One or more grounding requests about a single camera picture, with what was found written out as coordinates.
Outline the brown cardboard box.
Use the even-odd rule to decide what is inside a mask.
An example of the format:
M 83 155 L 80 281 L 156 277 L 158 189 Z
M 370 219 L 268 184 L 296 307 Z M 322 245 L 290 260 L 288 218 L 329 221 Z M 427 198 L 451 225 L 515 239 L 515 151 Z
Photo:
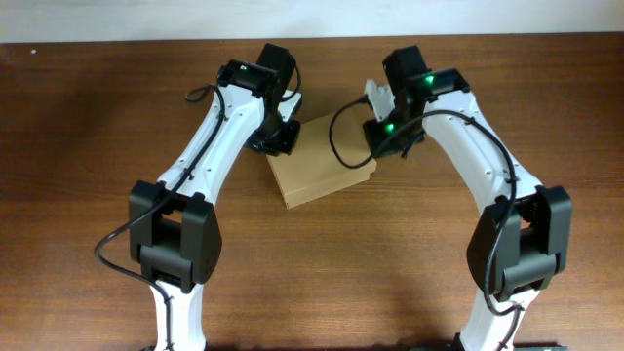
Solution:
M 268 158 L 287 209 L 371 178 L 374 160 L 354 170 L 343 166 L 370 155 L 362 125 L 371 116 L 368 106 L 358 105 L 342 112 L 334 124 L 331 115 L 308 121 L 301 125 L 291 155 Z

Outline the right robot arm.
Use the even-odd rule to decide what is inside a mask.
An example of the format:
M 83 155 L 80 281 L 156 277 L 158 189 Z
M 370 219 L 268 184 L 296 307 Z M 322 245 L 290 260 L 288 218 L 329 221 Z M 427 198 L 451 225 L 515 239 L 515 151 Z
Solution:
M 415 46 L 393 51 L 382 65 L 387 85 L 365 89 L 375 114 L 364 125 L 372 157 L 406 154 L 432 138 L 480 214 L 466 253 L 476 297 L 450 349 L 511 350 L 529 305 L 566 268 L 571 199 L 512 155 L 457 69 L 432 70 Z

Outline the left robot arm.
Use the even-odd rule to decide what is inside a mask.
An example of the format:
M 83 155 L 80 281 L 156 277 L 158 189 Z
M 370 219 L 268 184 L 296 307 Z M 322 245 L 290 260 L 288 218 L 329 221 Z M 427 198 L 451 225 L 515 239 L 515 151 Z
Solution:
M 289 155 L 300 124 L 298 77 L 288 49 L 266 44 L 257 61 L 233 59 L 213 85 L 186 100 L 213 100 L 206 117 L 174 163 L 154 183 L 138 181 L 130 194 L 130 255 L 156 304 L 157 350 L 203 350 L 203 289 L 215 271 L 222 238 L 215 204 L 242 149 Z

